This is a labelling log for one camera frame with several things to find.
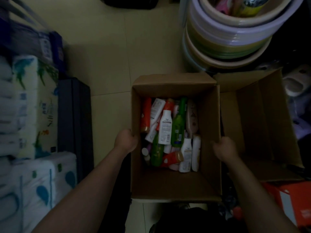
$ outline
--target orange box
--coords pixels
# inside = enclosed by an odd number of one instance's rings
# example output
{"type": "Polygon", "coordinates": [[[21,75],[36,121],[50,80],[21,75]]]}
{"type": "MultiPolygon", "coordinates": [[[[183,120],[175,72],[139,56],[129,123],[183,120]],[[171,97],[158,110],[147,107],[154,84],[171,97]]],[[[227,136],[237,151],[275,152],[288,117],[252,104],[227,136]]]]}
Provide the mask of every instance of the orange box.
{"type": "Polygon", "coordinates": [[[283,185],[264,182],[262,185],[297,227],[311,226],[310,181],[283,185]]]}

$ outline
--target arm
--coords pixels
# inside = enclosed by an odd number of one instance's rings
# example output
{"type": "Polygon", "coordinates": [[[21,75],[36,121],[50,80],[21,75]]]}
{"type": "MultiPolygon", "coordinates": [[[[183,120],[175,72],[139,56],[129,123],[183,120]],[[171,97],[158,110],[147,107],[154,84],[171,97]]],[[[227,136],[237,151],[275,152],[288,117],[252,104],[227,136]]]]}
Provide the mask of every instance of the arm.
{"type": "Polygon", "coordinates": [[[97,167],[53,208],[33,230],[97,232],[103,220],[124,157],[137,146],[130,130],[119,132],[115,147],[97,167]]]}
{"type": "Polygon", "coordinates": [[[213,148],[217,158],[228,166],[250,232],[299,232],[240,159],[234,141],[223,137],[213,148]]]}

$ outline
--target beige floor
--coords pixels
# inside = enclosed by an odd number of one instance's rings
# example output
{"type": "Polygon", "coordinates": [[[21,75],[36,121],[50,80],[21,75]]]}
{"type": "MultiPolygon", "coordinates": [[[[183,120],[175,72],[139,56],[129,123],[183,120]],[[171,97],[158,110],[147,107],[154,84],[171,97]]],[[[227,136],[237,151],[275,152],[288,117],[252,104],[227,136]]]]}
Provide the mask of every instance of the beige floor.
{"type": "MultiPolygon", "coordinates": [[[[130,128],[130,88],[140,75],[184,72],[178,4],[123,10],[100,0],[24,0],[68,42],[72,76],[91,88],[95,165],[130,128]]],[[[127,233],[149,232],[162,204],[133,201],[127,233]]]]}

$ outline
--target forearm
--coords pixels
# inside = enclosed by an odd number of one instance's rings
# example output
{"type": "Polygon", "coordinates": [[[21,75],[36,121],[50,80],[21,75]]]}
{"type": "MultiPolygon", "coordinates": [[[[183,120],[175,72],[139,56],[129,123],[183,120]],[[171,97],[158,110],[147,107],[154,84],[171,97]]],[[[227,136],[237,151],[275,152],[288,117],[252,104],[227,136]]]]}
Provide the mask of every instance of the forearm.
{"type": "Polygon", "coordinates": [[[97,232],[126,151],[114,148],[34,229],[36,232],[97,232]]]}
{"type": "Polygon", "coordinates": [[[238,156],[226,164],[250,232],[299,232],[238,156]]]}

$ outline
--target hand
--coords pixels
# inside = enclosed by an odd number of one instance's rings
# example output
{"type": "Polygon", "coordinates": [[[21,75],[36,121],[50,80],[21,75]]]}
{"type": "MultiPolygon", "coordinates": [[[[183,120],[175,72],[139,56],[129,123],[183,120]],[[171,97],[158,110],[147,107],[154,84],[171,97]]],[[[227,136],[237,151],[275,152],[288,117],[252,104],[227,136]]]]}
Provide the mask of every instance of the hand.
{"type": "Polygon", "coordinates": [[[125,155],[132,152],[138,144],[138,137],[132,136],[130,129],[119,131],[115,139],[115,148],[121,149],[125,155]]]}
{"type": "Polygon", "coordinates": [[[235,142],[229,137],[222,137],[219,143],[213,141],[213,149],[216,157],[225,163],[239,157],[235,142]]]}

